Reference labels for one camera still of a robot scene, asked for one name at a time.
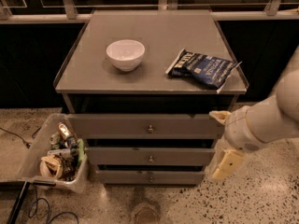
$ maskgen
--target cabinet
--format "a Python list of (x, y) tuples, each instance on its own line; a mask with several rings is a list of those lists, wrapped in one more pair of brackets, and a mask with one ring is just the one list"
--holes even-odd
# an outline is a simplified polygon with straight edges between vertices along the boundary
[[(146, 47), (124, 73), (107, 59), (119, 39)], [(69, 121), (100, 180), (117, 185), (198, 185), (223, 127), (211, 110), (229, 109), (247, 81), (240, 68), (220, 92), (165, 73), (181, 49), (232, 60), (208, 10), (95, 10), (54, 82)]]

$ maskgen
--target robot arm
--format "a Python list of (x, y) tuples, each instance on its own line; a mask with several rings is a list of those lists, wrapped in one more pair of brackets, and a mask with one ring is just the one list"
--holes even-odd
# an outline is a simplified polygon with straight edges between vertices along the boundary
[(299, 70), (278, 83), (275, 95), (232, 112), (224, 125), (227, 142), (244, 152), (268, 147), (278, 139), (299, 137)]

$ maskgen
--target drawer knob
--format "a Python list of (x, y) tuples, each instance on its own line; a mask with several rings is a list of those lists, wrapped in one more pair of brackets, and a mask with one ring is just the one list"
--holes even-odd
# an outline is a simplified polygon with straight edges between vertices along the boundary
[(155, 159), (153, 159), (153, 157), (151, 155), (149, 156), (149, 162), (150, 163), (154, 163), (155, 162)]
[(154, 129), (152, 127), (152, 125), (150, 124), (148, 127), (148, 133), (153, 133)]

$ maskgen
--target speckled floor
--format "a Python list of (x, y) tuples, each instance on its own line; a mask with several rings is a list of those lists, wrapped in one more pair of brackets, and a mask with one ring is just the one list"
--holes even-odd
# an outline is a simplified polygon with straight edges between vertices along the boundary
[[(26, 141), (51, 113), (60, 109), (0, 109), (0, 128), (17, 133)], [(22, 140), (0, 131), (0, 179), (12, 180), (28, 154)], [(220, 140), (217, 149), (226, 147)], [(239, 169), (224, 181), (209, 179), (196, 188), (104, 187), (91, 167), (87, 185), (81, 194), (69, 190), (38, 190), (50, 204), (50, 217), (71, 211), (79, 223), (132, 224), (135, 214), (143, 214), (138, 223), (299, 223), (299, 139), (281, 140), (246, 157)], [(0, 192), (0, 223), (6, 223), (16, 198), (15, 192)], [(41, 201), (37, 215), (28, 217), (35, 201), (31, 186), (17, 223), (46, 223), (46, 204)], [(76, 223), (69, 214), (52, 223)]]

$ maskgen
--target bowl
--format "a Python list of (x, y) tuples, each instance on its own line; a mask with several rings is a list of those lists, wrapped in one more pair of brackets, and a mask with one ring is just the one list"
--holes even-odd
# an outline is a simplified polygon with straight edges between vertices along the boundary
[(132, 71), (139, 66), (145, 52), (142, 43), (135, 40), (119, 40), (107, 47), (106, 53), (112, 64), (122, 71)]

